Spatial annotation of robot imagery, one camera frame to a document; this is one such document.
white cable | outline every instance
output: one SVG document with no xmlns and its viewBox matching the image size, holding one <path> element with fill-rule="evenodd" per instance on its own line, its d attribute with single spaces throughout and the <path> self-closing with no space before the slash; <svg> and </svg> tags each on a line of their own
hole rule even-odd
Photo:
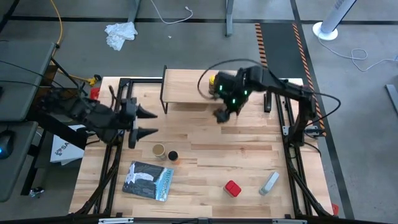
<svg viewBox="0 0 398 224">
<path fill-rule="evenodd" d="M 165 23 L 165 24 L 176 24 L 176 23 L 178 23 L 178 22 L 182 22 L 182 21 L 186 21 L 186 20 L 188 20 L 188 19 L 191 19 L 191 17 L 193 16 L 193 11 L 192 11 L 191 9 L 189 9 L 188 6 L 185 6 L 185 9 L 191 12 L 191 16 L 188 16 L 186 19 L 182 19 L 182 20 L 180 20 L 180 21 L 165 22 L 165 21 L 163 20 L 162 16 L 160 15 L 159 10 L 157 10 L 157 7 L 156 7 L 154 1 L 153 1 L 153 0 L 150 0 L 150 1 L 151 1 L 152 4 L 154 5 L 155 10 L 156 10 L 157 14 L 159 15 L 160 20 L 161 20 L 163 23 Z"/>
<path fill-rule="evenodd" d="M 369 67 L 366 68 L 366 69 L 362 69 L 362 68 L 360 68 L 360 67 L 358 66 L 357 63 L 355 63 L 355 60 L 366 60 L 366 59 L 368 58 L 368 53 L 367 53 L 366 50 L 364 50 L 364 49 L 353 49 L 353 50 L 351 50 L 351 56 L 346 56 L 346 55 L 342 55 L 342 54 L 340 54 L 340 53 L 338 53 L 338 52 L 335 52 L 334 50 L 332 50 L 331 48 L 329 48 L 328 46 L 326 46 L 324 43 L 322 43 L 321 39 L 319 38 L 319 35 L 318 35 L 318 40 L 319 40 L 319 43 L 320 43 L 322 46 L 324 46 L 326 49 L 330 50 L 330 52 L 334 53 L 335 55 L 337 55 L 337 56 L 339 56 L 339 57 L 342 57 L 342 58 L 351 59 L 351 61 L 352 61 L 353 64 L 355 65 L 355 67 L 356 67 L 359 71 L 361 71 L 361 72 L 366 72 L 366 71 L 368 71 L 369 69 L 373 68 L 374 66 L 376 66 L 376 65 L 378 65 L 378 64 L 380 64 L 380 63 L 382 63 L 382 62 L 397 62 L 397 60 L 398 60 L 398 57 L 395 57 L 395 59 L 386 58 L 386 59 L 383 59 L 383 60 L 381 60 L 381 61 L 379 61 L 379 62 L 377 62 L 377 63 L 374 63 L 373 65 L 369 66 Z M 355 52 L 355 51 L 364 52 L 364 53 L 365 53 L 364 57 L 354 57 L 354 52 Z"/>
</svg>

red object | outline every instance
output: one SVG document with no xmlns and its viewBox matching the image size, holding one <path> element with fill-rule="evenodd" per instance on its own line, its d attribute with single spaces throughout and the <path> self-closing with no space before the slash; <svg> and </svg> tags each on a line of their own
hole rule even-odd
<svg viewBox="0 0 398 224">
<path fill-rule="evenodd" d="M 242 189 L 239 187 L 238 184 L 236 184 L 233 180 L 228 181 L 226 183 L 224 190 L 229 193 L 230 196 L 236 197 L 241 193 Z"/>
<path fill-rule="evenodd" d="M 97 100 L 100 95 L 100 88 L 92 88 L 90 90 L 90 99 Z"/>
<path fill-rule="evenodd" d="M 338 215 L 338 205 L 332 203 L 331 208 L 333 209 L 333 215 Z"/>
</svg>

red cube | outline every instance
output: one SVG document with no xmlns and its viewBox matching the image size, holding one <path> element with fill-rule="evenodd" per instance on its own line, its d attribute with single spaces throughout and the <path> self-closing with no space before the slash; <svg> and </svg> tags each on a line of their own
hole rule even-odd
<svg viewBox="0 0 398 224">
<path fill-rule="evenodd" d="M 232 197 L 236 197 L 241 193 L 242 189 L 233 180 L 226 183 L 224 190 Z"/>
</svg>

gray floor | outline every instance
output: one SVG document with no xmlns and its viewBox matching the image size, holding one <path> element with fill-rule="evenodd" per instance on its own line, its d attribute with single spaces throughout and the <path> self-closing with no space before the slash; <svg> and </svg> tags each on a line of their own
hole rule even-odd
<svg viewBox="0 0 398 224">
<path fill-rule="evenodd" d="M 0 2 L 0 14 L 10 0 Z M 72 0 L 55 3 L 63 16 L 126 17 L 126 2 L 119 0 Z M 293 19 L 289 0 L 235 0 L 237 19 Z M 323 19 L 333 2 L 318 0 L 308 3 L 296 0 L 301 19 Z M 224 18 L 224 0 L 155 1 L 167 18 L 187 16 L 188 6 L 194 18 Z M 394 0 L 358 0 L 346 20 L 398 20 Z M 21 0 L 14 15 L 55 16 L 48 0 Z M 140 18 L 157 18 L 149 0 L 142 1 Z M 106 45 L 104 28 L 109 23 L 64 22 L 64 38 L 56 59 L 72 74 L 103 76 L 160 76 L 163 65 L 171 68 L 206 68 L 220 60 L 251 58 L 259 60 L 253 24 L 235 24 L 234 34 L 224 37 L 223 24 L 184 23 L 167 26 L 161 23 L 136 23 L 139 35 L 125 42 L 116 52 Z M 350 60 L 333 55 L 314 38 L 311 25 L 303 27 L 320 91 L 335 95 L 342 101 L 341 109 L 330 116 L 329 123 L 341 168 L 347 184 L 354 215 L 360 220 L 398 223 L 398 152 L 395 138 L 397 115 L 388 99 L 384 85 L 398 85 L 395 63 L 383 63 L 368 72 L 360 72 Z M 339 26 L 339 37 L 326 44 L 349 55 L 353 48 L 364 48 L 369 59 L 360 62 L 366 67 L 382 58 L 395 58 L 394 40 L 398 26 Z M 58 22 L 10 21 L 0 39 L 56 41 Z M 236 69 L 245 64 L 226 65 Z M 66 86 L 70 83 L 58 76 Z M 330 111 L 335 102 L 324 99 Z M 333 203 L 341 204 L 336 180 L 324 140 L 320 140 L 322 161 Z M 47 192 L 40 199 L 18 196 L 24 174 L 10 201 L 0 204 L 0 220 L 64 215 L 68 211 L 76 181 L 77 168 L 58 167 L 48 171 L 43 185 Z M 59 186 L 60 180 L 66 185 Z"/>
</svg>

crumpled white paper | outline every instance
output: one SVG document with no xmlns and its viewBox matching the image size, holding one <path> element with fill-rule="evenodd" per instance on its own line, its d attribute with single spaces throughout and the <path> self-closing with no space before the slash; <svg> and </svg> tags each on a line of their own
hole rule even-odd
<svg viewBox="0 0 398 224">
<path fill-rule="evenodd" d="M 120 51 L 125 40 L 134 40 L 138 32 L 132 22 L 107 25 L 105 32 L 108 34 L 106 43 L 114 50 Z"/>
</svg>

